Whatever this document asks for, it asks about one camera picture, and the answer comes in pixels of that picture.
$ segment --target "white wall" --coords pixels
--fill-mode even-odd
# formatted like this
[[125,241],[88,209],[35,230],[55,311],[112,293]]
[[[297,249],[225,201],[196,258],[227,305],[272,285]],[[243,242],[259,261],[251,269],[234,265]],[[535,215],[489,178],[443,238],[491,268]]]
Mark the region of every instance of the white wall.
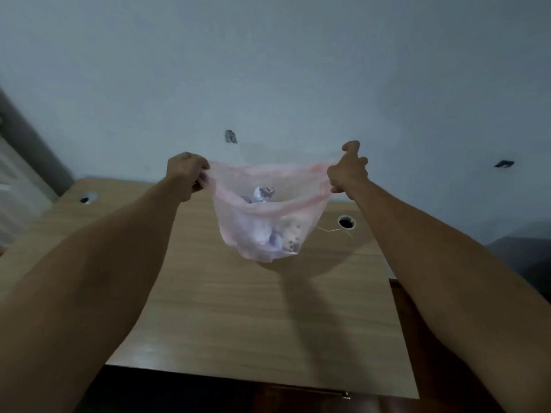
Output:
[[0,87],[76,177],[158,180],[184,150],[312,162],[359,139],[373,180],[489,243],[551,219],[550,7],[0,0]]

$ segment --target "wood grain surface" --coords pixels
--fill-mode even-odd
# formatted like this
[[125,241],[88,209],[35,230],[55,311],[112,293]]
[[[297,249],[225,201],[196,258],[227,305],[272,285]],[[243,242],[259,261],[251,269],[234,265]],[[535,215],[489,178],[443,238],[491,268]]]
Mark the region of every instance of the wood grain surface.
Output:
[[[0,297],[66,235],[150,185],[82,179],[0,259]],[[86,192],[97,201],[81,204]],[[180,206],[159,278],[108,363],[417,398],[381,251],[358,208],[330,202],[297,256],[258,264],[227,247],[208,194]]]

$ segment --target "trash bag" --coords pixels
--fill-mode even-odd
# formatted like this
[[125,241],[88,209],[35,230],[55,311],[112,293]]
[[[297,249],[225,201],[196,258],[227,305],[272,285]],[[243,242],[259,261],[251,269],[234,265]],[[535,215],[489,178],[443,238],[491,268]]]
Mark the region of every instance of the trash bag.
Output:
[[299,253],[331,196],[330,165],[237,167],[210,161],[199,183],[212,197],[224,242],[266,263]]

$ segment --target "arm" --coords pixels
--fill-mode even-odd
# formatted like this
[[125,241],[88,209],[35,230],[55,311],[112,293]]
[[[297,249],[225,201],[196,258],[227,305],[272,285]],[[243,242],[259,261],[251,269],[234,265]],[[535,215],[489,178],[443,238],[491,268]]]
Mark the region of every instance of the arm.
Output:
[[135,202],[69,235],[0,306],[0,410],[70,412],[143,309],[176,209],[207,161],[183,153]]
[[432,332],[506,411],[551,411],[551,305],[478,242],[369,181],[359,146],[329,168],[333,192],[356,201]]

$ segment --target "dark floor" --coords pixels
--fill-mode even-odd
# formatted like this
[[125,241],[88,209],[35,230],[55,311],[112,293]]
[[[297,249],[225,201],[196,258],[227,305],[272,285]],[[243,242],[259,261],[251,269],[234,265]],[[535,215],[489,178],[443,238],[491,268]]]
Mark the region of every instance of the dark floor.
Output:
[[401,285],[391,285],[419,400],[360,394],[348,400],[337,392],[105,366],[77,412],[503,412],[469,368],[434,337]]

